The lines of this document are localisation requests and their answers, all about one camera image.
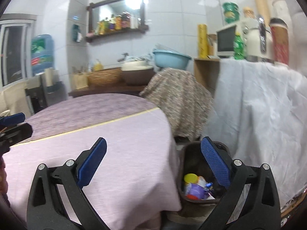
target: blue water jug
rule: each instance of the blue water jug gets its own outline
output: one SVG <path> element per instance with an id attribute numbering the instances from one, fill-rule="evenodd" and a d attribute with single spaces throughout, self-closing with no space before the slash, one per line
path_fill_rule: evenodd
<path id="1" fill-rule="evenodd" d="M 33 75 L 41 74 L 46 68 L 54 68 L 54 44 L 51 35 L 39 35 L 32 39 L 31 67 Z"/>

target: purple tablecloth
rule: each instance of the purple tablecloth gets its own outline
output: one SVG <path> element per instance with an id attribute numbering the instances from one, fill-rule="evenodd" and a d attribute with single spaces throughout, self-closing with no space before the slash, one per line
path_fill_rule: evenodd
<path id="1" fill-rule="evenodd" d="M 179 159 L 167 118 L 158 108 L 12 147 L 4 158 L 13 210 L 26 218 L 40 163 L 61 166 L 99 137 L 106 139 L 107 153 L 83 191 L 110 229 L 133 230 L 162 210 L 180 210 L 175 182 Z M 59 190 L 70 218 L 78 222 L 63 187 Z"/>
<path id="2" fill-rule="evenodd" d="M 33 135 L 26 141 L 57 135 L 139 113 L 155 105 L 126 94 L 94 94 L 52 105 L 26 120 Z"/>

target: brown bowl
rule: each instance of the brown bowl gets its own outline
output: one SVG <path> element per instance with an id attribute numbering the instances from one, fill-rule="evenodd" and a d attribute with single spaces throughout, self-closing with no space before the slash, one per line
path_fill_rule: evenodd
<path id="1" fill-rule="evenodd" d="M 155 75 L 154 68 L 144 70 L 122 71 L 122 77 L 127 85 L 148 85 Z"/>

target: trash bin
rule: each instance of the trash bin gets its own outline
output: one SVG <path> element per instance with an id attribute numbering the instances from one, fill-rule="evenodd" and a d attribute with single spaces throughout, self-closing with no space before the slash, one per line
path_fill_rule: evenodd
<path id="1" fill-rule="evenodd" d="M 228 151 L 227 146 L 222 143 L 214 142 L 219 149 Z M 183 177 L 188 173 L 194 173 L 198 176 L 203 176 L 206 182 L 213 183 L 212 200 L 192 200 L 185 196 Z M 216 205 L 220 198 L 226 192 L 225 187 L 218 184 L 209 164 L 201 152 L 201 142 L 192 142 L 184 146 L 180 152 L 180 168 L 177 177 L 177 189 L 182 204 L 181 211 L 178 215 L 182 217 L 202 217 L 208 212 L 209 205 Z"/>

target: light blue basin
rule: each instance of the light blue basin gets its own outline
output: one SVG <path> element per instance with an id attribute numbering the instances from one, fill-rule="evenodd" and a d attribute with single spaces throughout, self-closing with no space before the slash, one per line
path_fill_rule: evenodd
<path id="1" fill-rule="evenodd" d="M 173 53 L 167 50 L 157 50 L 153 51 L 154 59 L 157 67 L 166 68 L 176 68 L 185 70 L 192 59 L 190 56 L 182 53 Z"/>

